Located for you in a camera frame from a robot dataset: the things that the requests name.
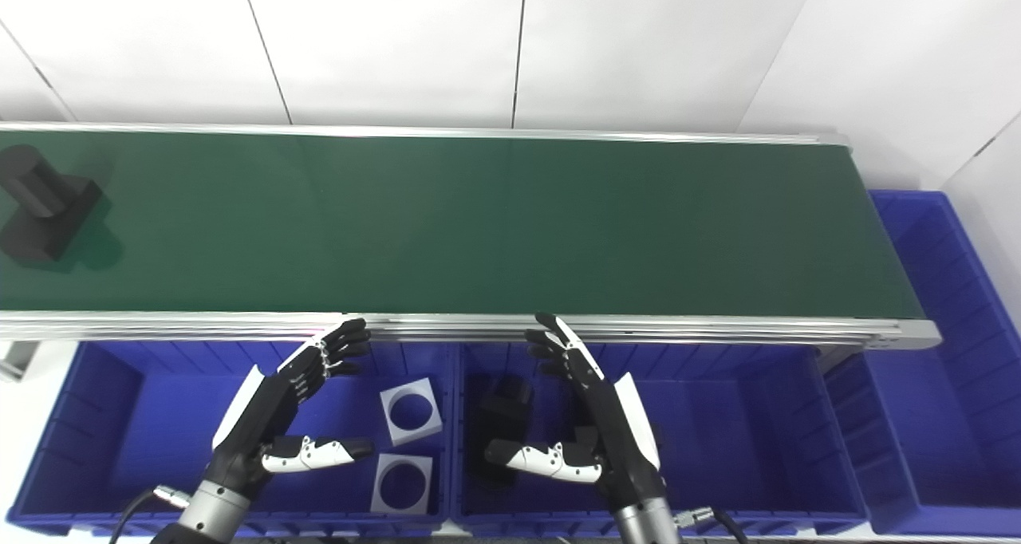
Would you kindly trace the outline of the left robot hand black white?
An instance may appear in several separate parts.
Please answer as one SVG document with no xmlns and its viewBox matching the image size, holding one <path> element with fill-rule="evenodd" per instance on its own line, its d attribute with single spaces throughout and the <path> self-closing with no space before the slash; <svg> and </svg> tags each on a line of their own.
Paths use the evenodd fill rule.
<svg viewBox="0 0 1021 544">
<path fill-rule="evenodd" d="M 369 338 L 364 319 L 342 322 L 304 341 L 269 376 L 252 367 L 220 421 L 203 485 L 253 501 L 272 475 L 342 467 L 372 456 L 376 447 L 369 438 L 288 432 L 299 407 L 329 378 L 360 370 L 349 358 L 367 354 Z"/>
</svg>

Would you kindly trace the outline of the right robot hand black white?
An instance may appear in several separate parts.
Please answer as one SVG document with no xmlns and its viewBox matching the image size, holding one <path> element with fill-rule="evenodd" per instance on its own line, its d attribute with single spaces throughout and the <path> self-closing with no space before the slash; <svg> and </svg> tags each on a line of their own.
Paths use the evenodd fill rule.
<svg viewBox="0 0 1021 544">
<path fill-rule="evenodd" d="M 613 514 L 666 499 L 657 439 L 631 374 L 611 381 L 568 323 L 547 312 L 534 318 L 541 329 L 525 332 L 530 355 L 541 360 L 544 370 L 571 384 L 591 419 L 595 440 L 541 447 L 494 439 L 485 448 L 485 460 L 555 481 L 590 483 Z"/>
</svg>

